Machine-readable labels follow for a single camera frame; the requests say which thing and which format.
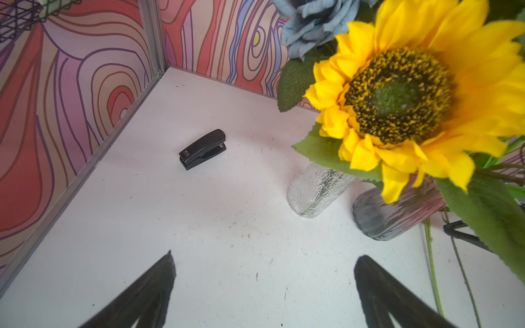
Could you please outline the yellow rose spray stem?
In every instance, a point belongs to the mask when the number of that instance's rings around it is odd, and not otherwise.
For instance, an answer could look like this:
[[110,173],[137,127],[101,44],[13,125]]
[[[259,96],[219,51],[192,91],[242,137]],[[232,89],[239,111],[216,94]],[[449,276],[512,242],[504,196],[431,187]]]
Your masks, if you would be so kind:
[[[433,257],[433,245],[432,245],[433,237],[431,235],[431,217],[427,217],[422,222],[422,224],[424,225],[425,244],[426,244],[426,248],[427,248],[427,259],[428,259],[428,265],[429,265],[431,285],[432,285],[432,290],[433,290],[433,298],[434,298],[434,302],[435,302],[438,314],[441,317],[444,317],[444,310],[443,310],[443,307],[442,307],[442,301],[441,301],[441,297],[440,297],[440,290],[439,290],[439,286],[438,286],[438,282],[437,282],[438,281],[438,279],[437,279],[438,277],[437,277],[437,274],[436,274],[436,266],[435,266],[435,261],[434,261],[434,257]],[[458,265],[459,265],[459,269],[460,269],[462,277],[463,277],[463,282],[464,282],[464,284],[466,286],[466,290],[468,291],[468,295],[469,295],[469,298],[470,298],[470,301],[471,301],[471,304],[472,304],[472,309],[473,309],[473,312],[474,312],[474,318],[476,320],[477,327],[482,328],[481,318],[480,318],[480,315],[479,315],[479,312],[478,312],[478,308],[477,308],[477,304],[476,304],[476,301],[475,301],[475,298],[474,298],[474,293],[473,293],[473,290],[472,290],[472,288],[470,286],[470,282],[468,280],[468,277],[467,277],[467,274],[466,274],[466,270],[465,270],[463,262],[462,262],[462,260],[460,258],[459,250],[457,248],[457,245],[455,243],[455,239],[453,237],[451,237],[451,243],[453,245],[453,250],[455,252],[455,257],[457,259],[457,262],[458,262]]]

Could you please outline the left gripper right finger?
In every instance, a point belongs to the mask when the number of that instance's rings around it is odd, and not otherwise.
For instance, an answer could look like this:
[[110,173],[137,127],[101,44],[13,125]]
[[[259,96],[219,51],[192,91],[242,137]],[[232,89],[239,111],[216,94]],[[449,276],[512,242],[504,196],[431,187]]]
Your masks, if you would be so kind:
[[368,327],[453,327],[370,256],[358,258],[354,277]]

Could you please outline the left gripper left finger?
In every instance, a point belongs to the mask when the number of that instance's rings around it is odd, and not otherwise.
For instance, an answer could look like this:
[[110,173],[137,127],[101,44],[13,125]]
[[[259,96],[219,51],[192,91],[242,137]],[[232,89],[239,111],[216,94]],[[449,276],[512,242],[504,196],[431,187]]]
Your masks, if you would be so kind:
[[83,327],[163,327],[176,279],[172,254],[162,256]]

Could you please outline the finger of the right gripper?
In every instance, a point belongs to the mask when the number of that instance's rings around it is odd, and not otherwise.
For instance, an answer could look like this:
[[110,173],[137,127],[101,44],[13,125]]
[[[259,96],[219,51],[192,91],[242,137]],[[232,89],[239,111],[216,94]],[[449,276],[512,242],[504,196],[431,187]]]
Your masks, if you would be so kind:
[[486,246],[486,244],[482,242],[482,240],[478,238],[478,236],[460,231],[461,228],[467,227],[468,225],[465,222],[459,220],[445,224],[443,226],[443,231],[446,235],[450,236],[451,238],[463,240],[466,243],[470,243],[483,250],[492,252],[492,250],[488,246]]

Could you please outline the yellow sunflower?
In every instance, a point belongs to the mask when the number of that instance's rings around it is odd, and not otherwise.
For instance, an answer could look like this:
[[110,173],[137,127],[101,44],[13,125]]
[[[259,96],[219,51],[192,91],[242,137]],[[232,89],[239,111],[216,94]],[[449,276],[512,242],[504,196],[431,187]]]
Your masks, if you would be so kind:
[[524,141],[524,22],[488,16],[488,1],[384,1],[374,22],[351,22],[313,67],[319,116],[294,149],[379,181],[387,204],[429,178],[523,279],[524,165],[503,157]]

